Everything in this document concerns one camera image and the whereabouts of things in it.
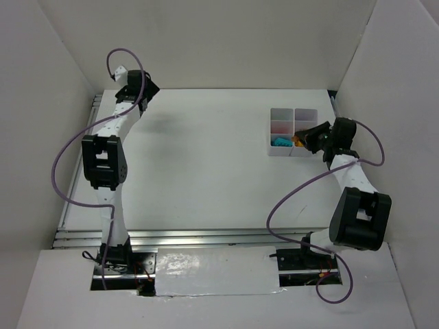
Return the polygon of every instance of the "orange object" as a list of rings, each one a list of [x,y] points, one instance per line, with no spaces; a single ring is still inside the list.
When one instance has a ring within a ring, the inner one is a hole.
[[[291,140],[294,143],[294,146],[304,147],[304,145],[297,136],[293,136]]]
[[[330,272],[323,272],[323,273],[319,273],[319,277],[323,278],[324,276],[328,276],[330,274]]]

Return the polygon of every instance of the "white wall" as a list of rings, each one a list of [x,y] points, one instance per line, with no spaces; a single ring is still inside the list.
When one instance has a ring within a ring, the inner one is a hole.
[[[51,162],[86,122],[93,92],[35,1],[3,1],[0,30],[0,326],[10,329],[63,205]],[[59,167],[64,190],[77,154]]]
[[[114,47],[162,88],[338,88],[375,1],[39,0],[100,90]]]
[[[17,329],[414,329],[387,245],[342,254],[355,286],[348,301],[328,305],[313,286],[269,295],[174,298],[90,291],[94,265],[79,250],[43,251]],[[321,292],[337,300],[347,288],[330,284]]]
[[[382,138],[387,162],[366,167],[393,200],[389,241],[418,328],[437,328],[439,26],[418,0],[378,0],[342,82],[343,115]],[[360,154],[378,158],[359,131]]]
[[[439,1],[438,0],[420,0],[431,17],[439,24]]]

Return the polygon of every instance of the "white board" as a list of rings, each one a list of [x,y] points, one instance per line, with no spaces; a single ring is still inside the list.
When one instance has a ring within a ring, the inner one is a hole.
[[[98,118],[112,114],[106,91]],[[315,108],[333,122],[325,90],[162,90],[123,148],[129,230],[264,228],[278,200],[327,170],[322,155],[267,155],[270,108]],[[340,188],[328,177],[281,207],[273,227],[327,227]],[[73,198],[97,202],[81,172]],[[70,206],[65,228],[101,230],[98,209]]]

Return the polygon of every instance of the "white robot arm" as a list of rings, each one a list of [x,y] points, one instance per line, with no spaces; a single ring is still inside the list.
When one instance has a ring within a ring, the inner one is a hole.
[[[145,73],[146,86],[143,97],[137,107],[125,115],[141,93],[141,71],[127,71],[123,66],[116,69],[115,81],[122,85],[116,94],[114,119],[109,120],[94,135],[86,135],[82,139],[82,159],[84,175],[96,190],[99,204],[114,206],[115,213],[111,218],[112,208],[101,208],[102,244],[99,254],[102,257],[112,222],[112,235],[108,244],[106,260],[112,263],[129,265],[132,258],[130,237],[125,227],[122,208],[122,184],[128,174],[128,166],[123,153],[122,144],[132,126],[141,118],[147,103],[160,90]]]
[[[333,127],[328,122],[309,130],[295,133],[299,141],[312,153],[322,150],[323,161],[329,169],[355,164],[334,172],[342,190],[329,228],[308,234],[302,241],[332,252],[344,249],[378,250],[383,243],[392,200],[379,193],[361,168],[359,156],[351,150],[357,126],[354,120],[337,118]],[[305,251],[325,254],[316,248]]]

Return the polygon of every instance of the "plastic organizer tray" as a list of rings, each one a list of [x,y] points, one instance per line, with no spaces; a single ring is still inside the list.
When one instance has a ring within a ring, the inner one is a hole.
[[[317,126],[318,111],[313,108],[272,108],[270,110],[269,156],[310,156],[304,147],[273,146],[277,138],[290,141],[294,132]]]

